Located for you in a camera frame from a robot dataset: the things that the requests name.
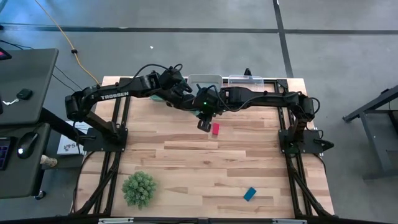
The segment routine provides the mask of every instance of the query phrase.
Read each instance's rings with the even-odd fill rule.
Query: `green succulent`
[[[137,205],[139,210],[148,206],[149,200],[154,196],[155,190],[156,183],[152,176],[143,171],[138,171],[130,175],[124,181],[122,188],[127,205]]]

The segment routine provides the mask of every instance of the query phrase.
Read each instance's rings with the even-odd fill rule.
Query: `red block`
[[[218,130],[220,129],[220,124],[213,124],[213,134],[218,134]]]

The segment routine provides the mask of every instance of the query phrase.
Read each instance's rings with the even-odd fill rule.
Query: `white paper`
[[[73,121],[66,121],[70,126],[73,125]],[[84,122],[76,122],[75,128],[77,130],[87,134],[87,130],[91,128],[90,125],[84,123]],[[80,152],[81,154],[85,155],[86,152],[83,150],[83,146],[80,145]],[[58,155],[74,155],[74,154],[79,154],[79,150],[77,148],[77,144],[75,141],[72,141],[68,139],[66,136],[61,135],[61,140],[60,144],[58,145]]]

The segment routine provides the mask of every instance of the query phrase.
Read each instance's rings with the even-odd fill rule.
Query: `desk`
[[[119,78],[104,77],[103,85]],[[306,94],[303,79],[288,79],[288,83],[290,91]],[[264,88],[274,91],[273,86]],[[113,106],[111,100],[99,102],[96,114],[110,121]],[[131,99],[129,138],[119,166],[113,217],[294,217],[285,158],[279,152],[276,108],[253,107],[217,116],[214,122],[221,124],[218,136],[200,131],[197,122],[191,113],[165,103]],[[103,157],[104,153],[96,152],[87,160],[79,181],[77,208],[97,187]],[[309,154],[303,155],[303,163],[309,189],[333,213],[322,163]],[[128,207],[121,191],[128,175],[139,170],[153,175],[158,183],[150,207],[141,211]],[[243,195],[249,187],[257,193],[246,202]],[[298,194],[304,211],[302,194]]]
[[[0,114],[0,135],[15,136],[17,142],[26,132],[34,129],[38,123],[46,123],[45,130],[39,128],[40,136],[35,144],[35,151],[28,159],[19,159],[16,149],[8,162],[7,169],[0,171],[0,198],[26,197],[36,195],[43,177],[40,157],[47,147],[50,128],[70,139],[75,139],[73,128],[49,110],[43,108],[44,99],[49,87],[51,74],[58,56],[57,49],[10,50],[11,59],[0,61],[0,95],[1,100],[12,101],[23,88],[33,91],[29,100],[20,100],[17,103],[3,107]],[[58,166],[69,166],[67,161],[81,160],[75,158],[56,157]]]
[[[28,197],[38,194],[44,174],[44,172],[40,172],[40,158],[49,141],[50,125],[42,124],[38,128],[36,127],[37,125],[25,125],[1,129],[0,135],[14,136],[18,140],[25,133],[33,130],[39,134],[39,137],[34,145],[32,155],[27,159],[18,158],[16,148],[18,141],[15,143],[11,151],[7,169],[0,171],[0,198]]]

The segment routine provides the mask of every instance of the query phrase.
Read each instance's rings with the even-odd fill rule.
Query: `wooden tabletop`
[[[103,85],[112,85],[119,79],[104,77]],[[291,78],[288,83],[290,91],[307,94],[303,79]],[[274,91],[271,85],[264,88]],[[95,113],[110,121],[113,106],[114,100],[99,102]],[[218,136],[200,131],[197,122],[193,114],[169,108],[165,103],[131,98],[129,138],[119,166],[112,216],[294,217],[285,157],[279,152],[276,108],[252,107],[217,116],[213,122],[220,123]],[[85,164],[77,208],[97,187],[103,157],[103,152],[96,152]],[[309,154],[303,155],[303,163],[309,189],[333,213],[322,163]],[[150,207],[142,210],[128,207],[121,190],[124,180],[139,170],[152,175],[158,186]],[[250,187],[257,193],[247,202],[243,195]],[[298,194],[300,208],[305,212],[300,190]]]

